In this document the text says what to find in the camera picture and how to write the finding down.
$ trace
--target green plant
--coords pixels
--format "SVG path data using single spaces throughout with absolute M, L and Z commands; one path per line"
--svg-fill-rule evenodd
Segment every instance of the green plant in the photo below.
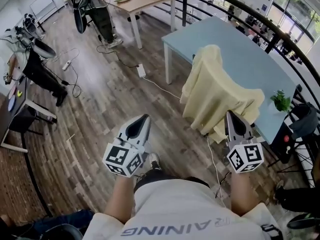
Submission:
M 273 95 L 270 99 L 274 102 L 277 110 L 285 112 L 289 111 L 291 98 L 285 97 L 285 92 L 283 90 L 278 90 L 276 95 Z

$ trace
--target black railing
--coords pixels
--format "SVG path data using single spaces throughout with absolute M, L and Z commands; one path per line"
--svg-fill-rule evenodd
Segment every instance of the black railing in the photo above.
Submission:
M 182 20 L 182 26 L 186 26 L 186 24 L 191 24 L 191 22 L 187 21 L 187 15 L 189 15 L 190 17 L 193 17 L 194 19 L 200 21 L 201 19 L 195 15 L 193 15 L 192 13 L 187 12 L 187 6 L 192 7 L 208 16 L 213 16 L 212 14 L 210 14 L 209 12 L 198 8 L 197 6 L 194 6 L 192 4 L 188 3 L 188 0 L 176 0 L 179 3 L 182 3 L 182 9 L 177 8 L 176 9 L 178 11 L 182 11 L 182 18 L 178 15 L 176 15 L 177 18 Z M 312 98 L 314 99 L 314 102 L 316 103 L 318 109 L 320 110 L 320 103 L 317 99 L 317 97 L 315 96 L 314 92 L 312 91 L 312 89 L 310 88 L 309 84 L 307 83 L 307 81 L 304 79 L 304 77 L 301 75 L 301 73 L 299 72 L 299 70 L 293 65 L 292 61 L 287 58 L 277 47 L 276 44 L 278 43 L 279 40 L 283 40 L 284 43 L 288 44 L 290 46 L 290 48 L 292 49 L 292 51 L 295 52 L 295 54 L 297 55 L 297 57 L 300 58 L 300 60 L 304 63 L 304 65 L 306 66 L 306 68 L 309 70 L 309 72 L 311 73 L 311 75 L 313 76 L 313 78 L 315 79 L 315 81 L 317 82 L 318 86 L 320 87 L 320 76 L 318 74 L 318 72 L 316 71 L 315 67 L 312 65 L 312 63 L 308 60 L 308 58 L 306 57 L 306 55 L 298 48 L 298 46 L 285 34 L 283 33 L 277 26 L 275 26 L 271 21 L 269 21 L 266 17 L 262 16 L 260 13 L 258 13 L 257 11 L 253 10 L 251 7 L 245 5 L 244 3 L 238 1 L 238 0 L 224 0 L 229 2 L 230 4 L 238 7 L 239 9 L 245 11 L 246 13 L 248 13 L 249 15 L 253 16 L 255 19 L 257 19 L 258 21 L 260 21 L 262 24 L 266 25 L 273 33 L 273 38 L 272 40 L 267 39 L 263 34 L 260 33 L 259 30 L 256 30 L 255 28 L 253 28 L 253 26 L 249 25 L 248 23 L 246 23 L 245 21 L 243 21 L 242 19 L 240 19 L 239 17 L 235 16 L 234 14 L 232 14 L 231 12 L 225 10 L 224 8 L 221 8 L 220 6 L 213 4 L 211 2 L 208 2 L 206 0 L 198 0 L 200 2 L 203 2 L 211 7 L 214 7 L 222 12 L 224 12 L 227 15 L 232 16 L 232 18 L 236 19 L 237 21 L 239 21 L 240 23 L 242 23 L 244 26 L 246 26 L 247 28 L 251 29 L 253 32 L 255 32 L 260 38 L 262 38 L 266 43 L 268 43 L 268 46 L 265 49 L 266 53 L 269 53 L 272 49 L 274 49 L 275 51 L 277 51 L 282 57 L 283 59 L 291 66 L 291 68 L 294 70 L 294 72 L 299 76 L 299 78 L 301 79 L 301 81 L 304 83 L 304 85 L 306 86 L 306 88 L 308 89 L 309 93 L 311 94 Z M 169 10 L 165 10 L 161 7 L 156 6 L 157 8 L 167 12 L 167 13 L 171 13 Z

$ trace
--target blue tabletop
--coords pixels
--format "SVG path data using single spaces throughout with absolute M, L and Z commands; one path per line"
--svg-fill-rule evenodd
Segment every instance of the blue tabletop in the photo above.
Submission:
M 215 16 L 170 33 L 162 40 L 190 63 L 199 48 L 219 46 L 223 69 L 233 81 L 247 89 L 262 89 L 265 99 L 255 124 L 263 138 L 272 143 L 286 114 L 270 112 L 270 97 L 277 90 L 283 90 L 292 98 L 296 86 L 267 53 L 231 24 Z

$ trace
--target cloth fold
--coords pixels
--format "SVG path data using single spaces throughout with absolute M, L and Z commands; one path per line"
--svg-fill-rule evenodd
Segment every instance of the cloth fold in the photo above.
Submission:
M 183 117 L 193 119 L 191 128 L 220 143 L 227 138 L 224 122 L 227 110 L 237 112 L 252 124 L 264 99 L 261 89 L 245 89 L 235 83 L 223 69 L 220 48 L 208 45 L 199 49 L 193 59 L 180 103 L 185 104 Z

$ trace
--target white power strip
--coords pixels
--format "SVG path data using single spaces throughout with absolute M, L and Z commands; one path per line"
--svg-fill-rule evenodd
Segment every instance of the white power strip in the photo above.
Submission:
M 139 74 L 139 77 L 140 78 L 144 78 L 146 76 L 146 71 L 145 71 L 145 68 L 144 68 L 144 65 L 142 64 L 139 64 L 136 69 L 138 70 L 138 74 Z
M 63 71 L 66 71 L 70 64 L 71 64 L 71 60 L 68 60 L 68 61 L 66 62 L 66 64 L 64 64 L 62 70 L 63 70 Z

